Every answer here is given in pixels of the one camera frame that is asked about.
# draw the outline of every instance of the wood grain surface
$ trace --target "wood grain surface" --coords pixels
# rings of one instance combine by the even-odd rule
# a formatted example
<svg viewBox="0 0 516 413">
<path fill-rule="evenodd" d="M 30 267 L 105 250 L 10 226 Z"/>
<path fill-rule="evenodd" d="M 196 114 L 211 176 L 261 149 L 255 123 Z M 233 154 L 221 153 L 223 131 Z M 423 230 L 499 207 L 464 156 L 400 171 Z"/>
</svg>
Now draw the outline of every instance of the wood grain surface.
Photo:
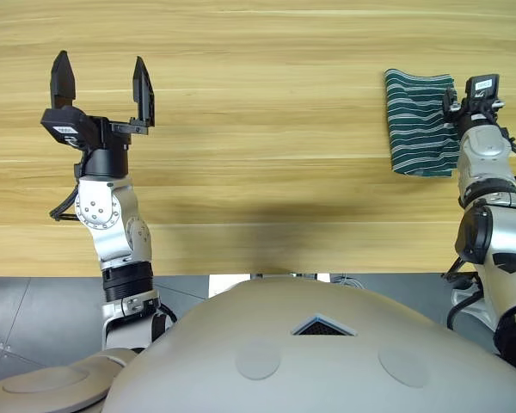
<svg viewBox="0 0 516 413">
<path fill-rule="evenodd" d="M 128 120 L 137 55 L 150 72 L 129 157 L 156 274 L 447 269 L 457 180 L 391 172 L 386 69 L 461 95 L 500 73 L 516 136 L 516 0 L 0 0 L 0 275 L 100 275 L 47 215 L 79 157 L 40 126 L 61 49 L 87 114 Z"/>
</svg>

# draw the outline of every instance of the vent grille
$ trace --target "vent grille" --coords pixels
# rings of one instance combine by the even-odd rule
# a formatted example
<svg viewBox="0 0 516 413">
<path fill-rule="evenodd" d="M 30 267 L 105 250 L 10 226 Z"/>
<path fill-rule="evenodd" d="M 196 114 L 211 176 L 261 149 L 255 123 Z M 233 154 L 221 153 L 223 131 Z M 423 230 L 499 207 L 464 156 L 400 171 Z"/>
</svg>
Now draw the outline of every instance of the vent grille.
<svg viewBox="0 0 516 413">
<path fill-rule="evenodd" d="M 314 316 L 297 327 L 292 334 L 295 336 L 355 336 L 355 332 L 337 324 L 325 317 Z"/>
</svg>

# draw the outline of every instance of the gray floor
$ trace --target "gray floor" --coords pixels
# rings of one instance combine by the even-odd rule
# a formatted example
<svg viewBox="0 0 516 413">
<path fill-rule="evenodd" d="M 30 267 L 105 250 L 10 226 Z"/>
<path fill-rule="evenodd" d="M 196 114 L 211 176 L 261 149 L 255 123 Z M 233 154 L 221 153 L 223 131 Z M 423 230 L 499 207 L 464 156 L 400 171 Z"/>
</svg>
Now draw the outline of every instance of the gray floor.
<svg viewBox="0 0 516 413">
<path fill-rule="evenodd" d="M 439 274 L 352 274 L 365 288 L 445 324 L 451 287 Z M 161 300 L 178 315 L 208 296 L 208 276 L 155 277 Z M 100 278 L 0 278 L 0 379 L 70 364 L 100 350 Z M 495 351 L 491 332 L 468 315 L 455 330 Z"/>
</svg>

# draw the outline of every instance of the striped towel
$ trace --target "striped towel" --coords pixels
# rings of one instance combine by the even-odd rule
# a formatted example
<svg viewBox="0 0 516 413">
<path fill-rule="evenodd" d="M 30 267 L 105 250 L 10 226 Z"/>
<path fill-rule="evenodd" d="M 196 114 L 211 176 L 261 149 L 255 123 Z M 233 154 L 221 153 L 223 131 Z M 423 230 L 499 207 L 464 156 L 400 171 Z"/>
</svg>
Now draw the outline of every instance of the striped towel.
<svg viewBox="0 0 516 413">
<path fill-rule="evenodd" d="M 417 77 L 396 69 L 385 76 L 392 169 L 405 175 L 451 176 L 459 143 L 454 126 L 444 122 L 441 102 L 445 90 L 454 88 L 452 77 Z"/>
</svg>

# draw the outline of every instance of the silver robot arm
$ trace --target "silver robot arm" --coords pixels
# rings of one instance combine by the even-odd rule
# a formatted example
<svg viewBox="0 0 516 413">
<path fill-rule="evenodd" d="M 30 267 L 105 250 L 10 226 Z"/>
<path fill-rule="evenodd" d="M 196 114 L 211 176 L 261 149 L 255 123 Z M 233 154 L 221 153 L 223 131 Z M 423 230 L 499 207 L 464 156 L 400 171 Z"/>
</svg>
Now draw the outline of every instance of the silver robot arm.
<svg viewBox="0 0 516 413">
<path fill-rule="evenodd" d="M 501 357 L 516 367 L 516 177 L 508 162 L 516 144 L 496 122 L 504 106 L 498 82 L 497 75 L 472 77 L 460 105 L 450 102 L 451 92 L 445 96 L 445 117 L 461 140 L 458 187 L 464 208 L 455 243 L 459 258 L 445 276 L 458 278 L 470 262 L 476 272 L 465 274 L 477 282 L 477 291 L 450 313 L 448 326 L 457 311 L 474 306 L 470 313 L 494 331 Z"/>
<path fill-rule="evenodd" d="M 72 106 L 75 81 L 66 52 L 53 64 L 50 87 L 52 108 L 45 111 L 41 124 L 59 143 L 83 153 L 75 165 L 75 189 L 50 215 L 79 220 L 94 239 L 107 301 L 102 308 L 103 348 L 146 348 L 165 331 L 166 315 L 159 316 L 157 310 L 175 321 L 153 288 L 151 235 L 128 176 L 132 134 L 147 134 L 155 125 L 149 74 L 138 58 L 133 75 L 138 118 L 128 123 L 88 116 Z M 76 214 L 65 213 L 72 204 Z"/>
</svg>

